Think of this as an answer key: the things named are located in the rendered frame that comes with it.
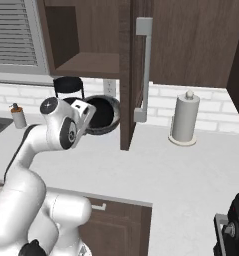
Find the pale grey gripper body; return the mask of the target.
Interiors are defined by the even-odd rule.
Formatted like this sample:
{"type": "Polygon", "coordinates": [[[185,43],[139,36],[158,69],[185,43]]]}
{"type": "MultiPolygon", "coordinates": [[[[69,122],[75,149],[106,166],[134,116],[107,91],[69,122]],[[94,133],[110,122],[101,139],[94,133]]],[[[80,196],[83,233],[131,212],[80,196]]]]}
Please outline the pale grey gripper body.
{"type": "Polygon", "coordinates": [[[93,118],[96,108],[86,102],[73,102],[71,107],[75,110],[74,119],[77,128],[76,139],[73,144],[73,148],[75,148],[81,137],[85,134],[85,130],[93,118]]]}

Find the brown open cabinet door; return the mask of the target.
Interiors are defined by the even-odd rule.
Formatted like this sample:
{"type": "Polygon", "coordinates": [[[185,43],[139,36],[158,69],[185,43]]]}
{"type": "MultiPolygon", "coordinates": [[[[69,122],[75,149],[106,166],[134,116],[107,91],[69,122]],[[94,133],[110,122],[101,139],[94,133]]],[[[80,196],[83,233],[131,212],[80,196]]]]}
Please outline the brown open cabinet door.
{"type": "Polygon", "coordinates": [[[136,19],[153,16],[154,0],[119,0],[120,149],[128,151],[135,130],[134,109],[143,100],[145,37],[136,19]]]}

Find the brown base cabinet drawer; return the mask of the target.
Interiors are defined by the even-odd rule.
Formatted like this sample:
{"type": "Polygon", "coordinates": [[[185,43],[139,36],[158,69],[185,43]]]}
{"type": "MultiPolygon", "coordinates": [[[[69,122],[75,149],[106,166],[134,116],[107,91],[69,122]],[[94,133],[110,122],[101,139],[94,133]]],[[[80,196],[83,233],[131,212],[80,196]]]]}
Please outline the brown base cabinet drawer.
{"type": "Polygon", "coordinates": [[[92,209],[89,220],[78,227],[92,256],[148,256],[152,209],[133,201],[96,198],[74,191],[47,188],[87,198],[91,205],[106,203],[106,210],[92,209]]]}

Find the white soap dispenser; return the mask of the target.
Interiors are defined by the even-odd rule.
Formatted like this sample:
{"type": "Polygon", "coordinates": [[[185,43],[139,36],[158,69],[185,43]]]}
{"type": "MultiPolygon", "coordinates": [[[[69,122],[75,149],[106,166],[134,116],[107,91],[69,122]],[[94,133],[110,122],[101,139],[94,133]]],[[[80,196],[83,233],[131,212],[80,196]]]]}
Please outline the white soap dispenser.
{"type": "Polygon", "coordinates": [[[27,126],[23,108],[17,103],[13,103],[11,106],[11,115],[17,129],[22,129],[27,126]]]}

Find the white paper towel roll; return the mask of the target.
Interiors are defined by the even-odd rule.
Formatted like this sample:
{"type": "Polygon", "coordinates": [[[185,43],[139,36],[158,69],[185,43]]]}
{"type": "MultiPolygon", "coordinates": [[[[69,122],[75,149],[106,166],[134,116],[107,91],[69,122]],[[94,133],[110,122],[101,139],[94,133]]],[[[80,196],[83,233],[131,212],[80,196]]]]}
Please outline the white paper towel roll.
{"type": "Polygon", "coordinates": [[[168,139],[178,146],[192,146],[200,98],[192,90],[178,95],[168,139]]]}

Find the window with grey blinds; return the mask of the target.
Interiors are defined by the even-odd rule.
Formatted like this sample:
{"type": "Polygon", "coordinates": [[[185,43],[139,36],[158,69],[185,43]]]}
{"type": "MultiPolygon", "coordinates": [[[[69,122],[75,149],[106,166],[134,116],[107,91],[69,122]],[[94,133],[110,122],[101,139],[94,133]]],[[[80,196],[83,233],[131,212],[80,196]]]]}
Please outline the window with grey blinds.
{"type": "Polygon", "coordinates": [[[48,73],[36,0],[0,0],[0,72],[48,73]]]}

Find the white wall outlet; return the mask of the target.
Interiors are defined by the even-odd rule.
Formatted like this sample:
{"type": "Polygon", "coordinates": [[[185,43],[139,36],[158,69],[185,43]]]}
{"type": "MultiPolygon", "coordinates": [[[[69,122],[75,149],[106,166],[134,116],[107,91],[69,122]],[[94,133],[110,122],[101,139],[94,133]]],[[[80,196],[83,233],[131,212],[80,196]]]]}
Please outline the white wall outlet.
{"type": "Polygon", "coordinates": [[[116,96],[116,81],[114,79],[103,80],[103,90],[105,95],[116,96]]]}

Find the open brown wall cabinet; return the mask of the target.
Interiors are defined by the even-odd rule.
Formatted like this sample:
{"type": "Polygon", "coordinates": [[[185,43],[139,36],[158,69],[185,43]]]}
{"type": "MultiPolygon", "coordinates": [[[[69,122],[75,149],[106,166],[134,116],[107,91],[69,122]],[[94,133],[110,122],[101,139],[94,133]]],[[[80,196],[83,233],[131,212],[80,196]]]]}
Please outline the open brown wall cabinet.
{"type": "Polygon", "coordinates": [[[118,79],[129,63],[131,0],[36,0],[53,76],[118,79]]]}

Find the brown closed wall cabinet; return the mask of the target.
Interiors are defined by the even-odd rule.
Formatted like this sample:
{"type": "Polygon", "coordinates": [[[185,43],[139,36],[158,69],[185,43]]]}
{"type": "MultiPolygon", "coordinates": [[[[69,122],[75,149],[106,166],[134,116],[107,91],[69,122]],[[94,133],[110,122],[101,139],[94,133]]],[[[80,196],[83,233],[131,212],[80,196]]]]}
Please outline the brown closed wall cabinet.
{"type": "Polygon", "coordinates": [[[154,0],[150,79],[224,88],[239,39],[239,0],[154,0]]]}

